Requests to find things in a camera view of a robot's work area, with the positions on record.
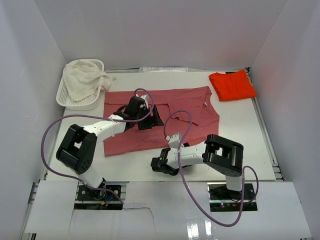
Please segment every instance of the white cloth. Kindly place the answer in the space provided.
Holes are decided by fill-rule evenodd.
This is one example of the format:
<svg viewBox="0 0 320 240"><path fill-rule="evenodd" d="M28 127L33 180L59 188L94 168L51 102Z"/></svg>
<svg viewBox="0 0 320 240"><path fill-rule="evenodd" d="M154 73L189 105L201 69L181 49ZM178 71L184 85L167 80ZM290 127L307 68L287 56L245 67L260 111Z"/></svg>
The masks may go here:
<svg viewBox="0 0 320 240"><path fill-rule="evenodd" d="M108 90L111 84L107 74L86 59L74 60L65 65L62 79L73 101L80 101L95 94L98 86Z"/></svg>

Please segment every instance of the gray wall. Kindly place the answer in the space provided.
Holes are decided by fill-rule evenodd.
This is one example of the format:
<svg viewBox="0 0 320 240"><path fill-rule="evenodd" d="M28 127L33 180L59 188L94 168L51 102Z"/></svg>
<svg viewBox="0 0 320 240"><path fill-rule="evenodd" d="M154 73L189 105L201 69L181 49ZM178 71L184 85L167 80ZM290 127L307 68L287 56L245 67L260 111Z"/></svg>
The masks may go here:
<svg viewBox="0 0 320 240"><path fill-rule="evenodd" d="M287 0L35 0L67 61L251 66Z"/></svg>
<svg viewBox="0 0 320 240"><path fill-rule="evenodd" d="M0 33L0 239L15 240L44 168L42 134L61 112L55 95L66 61L33 0L0 1Z"/></svg>
<svg viewBox="0 0 320 240"><path fill-rule="evenodd" d="M252 66L252 80L284 177L320 239L320 2L289 0Z"/></svg>

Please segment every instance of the white table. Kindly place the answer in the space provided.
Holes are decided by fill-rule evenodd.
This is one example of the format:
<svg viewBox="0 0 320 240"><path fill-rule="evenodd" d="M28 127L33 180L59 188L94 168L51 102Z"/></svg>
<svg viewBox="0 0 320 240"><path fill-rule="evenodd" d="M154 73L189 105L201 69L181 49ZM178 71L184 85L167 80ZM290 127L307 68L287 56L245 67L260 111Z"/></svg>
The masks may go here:
<svg viewBox="0 0 320 240"><path fill-rule="evenodd" d="M220 102L218 96L209 81L209 75L213 72L145 72L145 73L110 73L112 81L110 91L133 91L137 88L147 90L167 90L198 88L209 86L212 91L211 103L220 115L219 135L227 139L239 142L244 146L243 165L249 165L255 169L260 180L275 180L270 157L264 142L262 131L251 99L243 99L230 102ZM102 116L104 109L104 94L99 99L97 108L88 111L65 110L64 115L86 114ZM64 174L75 175L55 157L57 149L64 138L69 126L90 125L98 120L83 117L71 117L64 119L57 136L50 166ZM160 172L153 172L150 163L152 158L158 157L161 149L150 149L137 152L129 152L117 156L104 156L104 146L98 144L95 149L93 165L107 181L181 181L181 176L171 176ZM225 177L210 168L206 164L198 164L184 170L188 181L224 181ZM62 180L63 177L51 172L47 180ZM245 173L246 180L255 180L252 172Z"/></svg>

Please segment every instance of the pink fabric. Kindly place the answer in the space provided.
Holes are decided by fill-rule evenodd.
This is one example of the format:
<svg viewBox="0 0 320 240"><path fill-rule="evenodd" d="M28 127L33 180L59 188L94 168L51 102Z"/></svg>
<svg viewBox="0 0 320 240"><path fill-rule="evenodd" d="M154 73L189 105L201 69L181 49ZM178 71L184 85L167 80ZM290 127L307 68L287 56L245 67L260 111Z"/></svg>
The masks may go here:
<svg viewBox="0 0 320 240"><path fill-rule="evenodd" d="M160 118L163 122L171 113L177 110L187 110L192 115L192 128L185 138L190 145L199 144L207 139L209 134L218 134L219 115L210 103L212 92L208 86L150 91L152 94ZM105 93L104 112L105 118L117 111L123 105L127 105L133 91L112 91ZM189 125L189 117L186 113L178 113L168 121L166 131L168 135L185 133ZM104 155L113 156L128 152L142 151L155 148L167 148L168 141L164 138L164 127L156 126L152 129L138 130L138 125L126 132L106 139Z"/></svg>

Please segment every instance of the plastic laundry basket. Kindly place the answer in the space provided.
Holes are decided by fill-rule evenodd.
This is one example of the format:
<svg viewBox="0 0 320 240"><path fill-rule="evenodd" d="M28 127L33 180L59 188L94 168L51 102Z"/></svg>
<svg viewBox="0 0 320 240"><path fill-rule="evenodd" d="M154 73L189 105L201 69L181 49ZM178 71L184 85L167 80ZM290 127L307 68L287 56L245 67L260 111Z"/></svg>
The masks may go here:
<svg viewBox="0 0 320 240"><path fill-rule="evenodd" d="M102 71L104 70L105 66L102 61L97 59L87 59L87 60L97 65L100 70ZM87 96L86 98L80 101L73 101L68 94L68 90L63 78L61 78L58 92L56 94L56 102L59 105L66 107L69 110L74 110L74 111L91 110L96 108L99 103L98 98L100 96L101 89L102 89L102 86L99 86L95 94Z"/></svg>

